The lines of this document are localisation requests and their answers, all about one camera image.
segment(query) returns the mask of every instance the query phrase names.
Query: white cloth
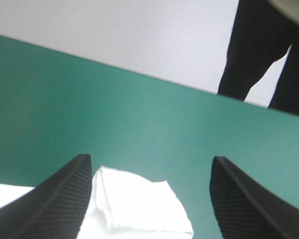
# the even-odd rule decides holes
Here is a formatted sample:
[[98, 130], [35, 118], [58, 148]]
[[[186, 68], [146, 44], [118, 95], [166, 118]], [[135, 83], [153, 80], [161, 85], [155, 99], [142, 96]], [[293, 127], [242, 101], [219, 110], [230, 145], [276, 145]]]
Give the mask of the white cloth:
[[[0, 184], [0, 207], [32, 187]], [[191, 239], [186, 211], [167, 181], [102, 166], [78, 239]]]
[[282, 14], [299, 24], [299, 0], [269, 0]]

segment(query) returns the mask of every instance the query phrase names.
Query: green surface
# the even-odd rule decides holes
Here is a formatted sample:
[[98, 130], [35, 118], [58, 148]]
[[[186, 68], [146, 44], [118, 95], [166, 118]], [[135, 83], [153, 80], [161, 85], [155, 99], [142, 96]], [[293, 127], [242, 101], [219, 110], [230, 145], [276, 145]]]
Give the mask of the green surface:
[[215, 155], [299, 207], [298, 117], [0, 36], [0, 182], [35, 186], [79, 153], [167, 179], [196, 239], [221, 238]]

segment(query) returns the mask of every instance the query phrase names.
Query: person's leg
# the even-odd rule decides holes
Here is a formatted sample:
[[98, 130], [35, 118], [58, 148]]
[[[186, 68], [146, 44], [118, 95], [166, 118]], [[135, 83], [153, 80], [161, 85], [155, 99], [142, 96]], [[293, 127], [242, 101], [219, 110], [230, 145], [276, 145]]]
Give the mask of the person's leg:
[[266, 0], [240, 0], [218, 94], [244, 100], [293, 40], [293, 23]]
[[299, 115], [299, 30], [269, 107]]

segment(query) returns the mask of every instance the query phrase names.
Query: person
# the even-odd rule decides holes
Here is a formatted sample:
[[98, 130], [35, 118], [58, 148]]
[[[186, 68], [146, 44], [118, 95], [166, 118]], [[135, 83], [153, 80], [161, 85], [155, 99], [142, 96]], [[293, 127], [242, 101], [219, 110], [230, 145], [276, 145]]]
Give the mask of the person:
[[269, 107], [299, 115], [299, 24], [266, 0], [240, 0], [218, 94], [245, 100], [289, 48]]

